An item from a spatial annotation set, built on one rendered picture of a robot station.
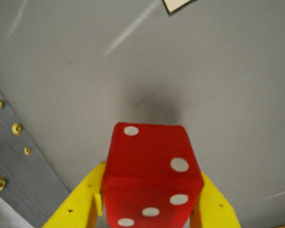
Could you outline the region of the beige flat mat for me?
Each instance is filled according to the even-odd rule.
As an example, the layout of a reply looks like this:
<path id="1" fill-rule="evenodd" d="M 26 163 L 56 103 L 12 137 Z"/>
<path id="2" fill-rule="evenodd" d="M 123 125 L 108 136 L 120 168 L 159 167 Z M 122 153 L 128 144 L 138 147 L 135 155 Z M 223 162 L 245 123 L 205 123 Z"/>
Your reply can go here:
<path id="1" fill-rule="evenodd" d="M 189 0 L 163 0 L 169 12 L 183 5 Z"/>

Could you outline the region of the red die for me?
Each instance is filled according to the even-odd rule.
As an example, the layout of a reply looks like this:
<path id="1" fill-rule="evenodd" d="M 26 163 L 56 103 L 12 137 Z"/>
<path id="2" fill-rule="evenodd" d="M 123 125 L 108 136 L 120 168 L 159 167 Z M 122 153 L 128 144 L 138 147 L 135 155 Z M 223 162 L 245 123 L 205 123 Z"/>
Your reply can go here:
<path id="1" fill-rule="evenodd" d="M 114 125 L 103 177 L 111 228 L 182 228 L 204 184 L 182 125 Z"/>

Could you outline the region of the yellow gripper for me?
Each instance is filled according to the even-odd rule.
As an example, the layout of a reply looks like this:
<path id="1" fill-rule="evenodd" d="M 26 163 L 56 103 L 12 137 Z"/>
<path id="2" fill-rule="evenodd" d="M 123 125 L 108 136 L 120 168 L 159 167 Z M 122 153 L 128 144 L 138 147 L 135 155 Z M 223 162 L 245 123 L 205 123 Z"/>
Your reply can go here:
<path id="1" fill-rule="evenodd" d="M 95 228 L 105 203 L 105 162 L 80 182 L 42 228 Z M 231 204 L 202 171 L 201 174 L 205 184 L 189 216 L 190 228 L 241 228 Z"/>

